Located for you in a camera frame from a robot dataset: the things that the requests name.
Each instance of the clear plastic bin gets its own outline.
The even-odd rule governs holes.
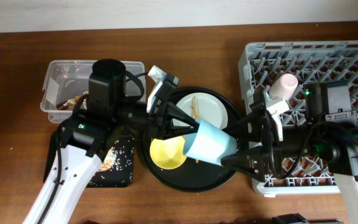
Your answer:
[[[71,116],[72,111],[57,110],[56,105],[72,99],[88,91],[88,79],[92,72],[95,60],[54,60],[50,62],[45,76],[42,91],[45,91],[41,102],[41,110],[48,113],[49,121],[60,123]],[[127,71],[134,75],[144,73],[142,62],[122,62]],[[146,90],[145,77],[140,77]],[[126,86],[126,95],[139,95],[139,88],[129,81]],[[146,95],[140,99],[145,102]]]

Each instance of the brown tabletop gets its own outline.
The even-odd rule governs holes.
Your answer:
[[[358,40],[358,22],[0,34],[0,223],[22,222],[43,184],[57,127],[40,110],[52,60],[115,58],[143,62],[146,70],[157,65],[178,76],[179,86],[214,90],[244,114],[237,62],[246,44],[309,40]],[[288,213],[348,221],[340,195],[264,198],[242,174],[218,189],[189,194],[161,184],[138,157],[134,169],[127,188],[86,189],[70,222],[259,223]]]

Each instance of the round black tray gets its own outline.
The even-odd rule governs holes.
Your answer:
[[[169,100],[173,103],[177,103],[184,96],[199,92],[211,94],[223,103],[227,110],[227,125],[236,122],[240,118],[238,112],[229,100],[219,93],[205,88],[181,88],[175,90]],[[151,139],[147,139],[145,136],[142,138],[142,141],[139,141],[140,159],[157,180],[173,189],[184,192],[202,192],[211,190],[226,183],[236,173],[233,170],[214,164],[202,161],[196,163],[194,159],[189,157],[176,169],[161,169],[154,164],[150,157],[150,142]],[[243,149],[243,147],[241,147],[243,142],[237,141],[237,143],[240,146],[239,149]]]

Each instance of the white background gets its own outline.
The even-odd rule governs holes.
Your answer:
[[[354,0],[0,0],[0,32],[358,21]]]

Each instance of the yellow plate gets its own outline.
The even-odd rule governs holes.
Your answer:
[[[182,136],[167,140],[153,139],[150,145],[151,158],[160,168],[175,169],[186,160],[183,155],[184,145],[185,139]]]

